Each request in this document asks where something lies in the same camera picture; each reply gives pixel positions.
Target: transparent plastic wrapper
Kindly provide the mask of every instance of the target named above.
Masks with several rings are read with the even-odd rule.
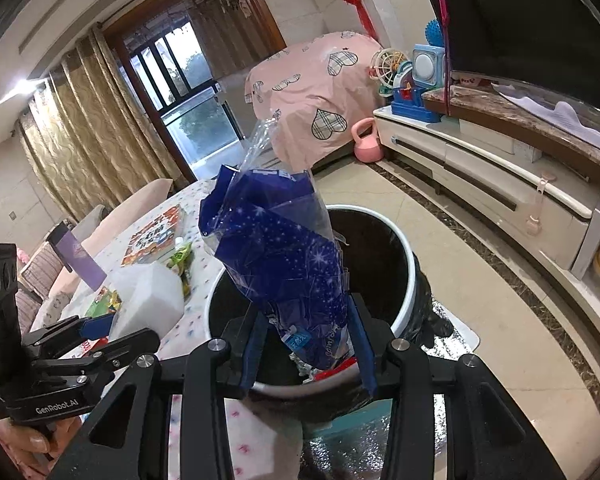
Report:
[[[240,170],[221,168],[200,232],[286,346],[327,370],[348,352],[347,273],[310,171],[258,166],[276,129],[275,119],[260,121]]]

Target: silver foil mat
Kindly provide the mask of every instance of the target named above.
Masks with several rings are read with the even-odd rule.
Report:
[[[433,310],[445,319],[446,309],[433,300]],[[458,329],[448,338],[435,337],[433,348],[422,349],[431,356],[457,360],[473,349]],[[299,480],[374,480],[380,478],[386,441],[389,435],[391,413],[387,403],[385,413],[378,418],[348,430],[324,436],[306,438],[302,450]],[[446,446],[445,401],[442,395],[434,396],[436,419],[436,457]]]

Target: gold patterned curtain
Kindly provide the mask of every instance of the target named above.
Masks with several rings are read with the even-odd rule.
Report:
[[[272,54],[246,0],[191,0],[189,18],[214,79]]]
[[[187,185],[97,26],[50,72],[16,127],[40,182],[75,220],[156,178]]]

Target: floral tablecloth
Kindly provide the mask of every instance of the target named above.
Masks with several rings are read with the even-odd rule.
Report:
[[[184,316],[163,338],[157,355],[168,359],[189,354],[205,341],[203,311],[211,286],[222,269],[222,263],[208,254],[198,230],[200,201],[211,192],[214,183],[202,180],[165,200],[110,243],[94,259],[109,273],[120,266],[130,238],[152,219],[170,207],[180,204],[187,212],[184,238],[192,242],[194,258],[191,264],[191,296],[185,304]],[[61,319],[84,316],[93,291],[81,282],[72,302],[62,312]],[[170,479],[180,477],[180,397],[173,399],[169,443]],[[237,480],[297,479],[302,447],[302,428],[298,421],[284,419],[256,408],[248,401],[226,400],[226,421],[229,434],[234,476]]]

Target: metal bolt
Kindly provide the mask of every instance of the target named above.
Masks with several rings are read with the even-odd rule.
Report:
[[[150,354],[141,355],[136,359],[136,364],[141,368],[149,368],[154,364],[155,358]]]
[[[212,352],[221,352],[222,350],[224,350],[224,348],[226,348],[226,341],[224,339],[216,338],[209,341],[209,343],[206,346]]]
[[[391,346],[394,347],[398,352],[402,352],[404,350],[408,350],[411,346],[406,339],[394,339],[391,341]]]
[[[480,363],[480,358],[474,354],[465,354],[460,358],[460,362],[469,368],[475,368]]]

